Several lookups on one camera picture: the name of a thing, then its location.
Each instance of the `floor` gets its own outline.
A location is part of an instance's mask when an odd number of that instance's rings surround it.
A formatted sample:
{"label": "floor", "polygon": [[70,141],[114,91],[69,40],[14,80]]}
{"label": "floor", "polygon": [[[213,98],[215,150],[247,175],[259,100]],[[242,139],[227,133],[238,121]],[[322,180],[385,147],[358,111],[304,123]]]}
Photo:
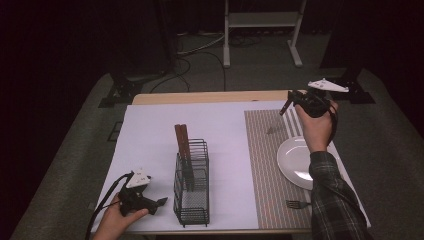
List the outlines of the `floor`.
{"label": "floor", "polygon": [[[220,64],[220,44],[202,50],[208,53],[182,57],[184,60],[177,61],[175,72],[186,73],[148,82],[141,92],[305,89],[309,81],[343,73],[344,69],[319,68],[329,35],[299,36],[297,46],[304,64],[301,68],[293,64],[285,42],[289,38],[283,35],[246,39],[257,44],[232,47],[228,69]],[[210,36],[182,36],[179,51],[200,47],[209,41]],[[422,138],[376,76],[363,70],[358,80],[376,104],[340,102],[339,135],[334,139],[335,145],[370,218],[370,232],[374,237],[420,239],[424,236]],[[113,157],[116,142],[108,141],[109,134],[115,123],[123,120],[126,109],[125,104],[98,107],[112,84],[106,74],[93,88],[12,239],[83,238]],[[250,237],[278,238],[273,235]],[[292,237],[310,239],[308,234]],[[122,237],[153,238],[155,236]]]}

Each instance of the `hand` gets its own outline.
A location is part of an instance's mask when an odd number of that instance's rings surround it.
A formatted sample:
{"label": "hand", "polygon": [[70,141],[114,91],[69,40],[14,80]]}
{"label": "hand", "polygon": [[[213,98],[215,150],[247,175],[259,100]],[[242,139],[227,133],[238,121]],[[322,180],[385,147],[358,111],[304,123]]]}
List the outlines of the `hand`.
{"label": "hand", "polygon": [[119,210],[118,194],[112,199],[111,204],[112,205],[106,209],[100,225],[94,234],[93,240],[116,240],[132,223],[149,213],[149,210],[141,209],[126,217],[122,216]]}
{"label": "hand", "polygon": [[[337,103],[331,101],[331,105],[337,110]],[[297,115],[303,126],[303,137],[311,153],[327,151],[328,139],[332,131],[330,113],[326,112],[319,118],[311,118],[300,105],[295,106]]]}

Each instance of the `striped placemat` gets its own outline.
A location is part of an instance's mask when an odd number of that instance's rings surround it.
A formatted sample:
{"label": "striped placemat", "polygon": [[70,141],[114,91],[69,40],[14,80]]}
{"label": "striped placemat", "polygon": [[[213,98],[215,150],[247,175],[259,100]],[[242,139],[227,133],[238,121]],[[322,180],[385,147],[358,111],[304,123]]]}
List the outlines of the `striped placemat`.
{"label": "striped placemat", "polygon": [[[310,228],[311,209],[287,208],[285,200],[310,201],[309,191],[286,179],[277,163],[277,151],[287,139],[301,136],[302,128],[293,107],[245,111],[256,209],[260,229]],[[266,134],[274,124],[274,132]]]}

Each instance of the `person's left hand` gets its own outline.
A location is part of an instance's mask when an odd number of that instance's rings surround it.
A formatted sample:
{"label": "person's left hand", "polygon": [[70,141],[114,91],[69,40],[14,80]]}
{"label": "person's left hand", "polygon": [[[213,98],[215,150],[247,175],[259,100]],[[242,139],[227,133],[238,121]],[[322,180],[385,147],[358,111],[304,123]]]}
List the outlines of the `person's left hand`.
{"label": "person's left hand", "polygon": [[149,210],[141,209],[128,216],[122,216],[118,194],[112,199],[111,204],[106,209],[93,240],[116,240],[132,223],[149,213]]}

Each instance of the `wire utensil holder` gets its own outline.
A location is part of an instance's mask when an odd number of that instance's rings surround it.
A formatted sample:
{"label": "wire utensil holder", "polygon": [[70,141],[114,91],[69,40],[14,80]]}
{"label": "wire utensil holder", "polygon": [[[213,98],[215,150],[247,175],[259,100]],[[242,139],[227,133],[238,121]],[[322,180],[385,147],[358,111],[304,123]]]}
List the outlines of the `wire utensil holder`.
{"label": "wire utensil holder", "polygon": [[185,153],[182,154],[180,151],[176,158],[174,213],[183,227],[199,224],[208,226],[210,221],[208,147],[203,139],[190,139],[186,141],[186,145],[188,148],[185,148]]}

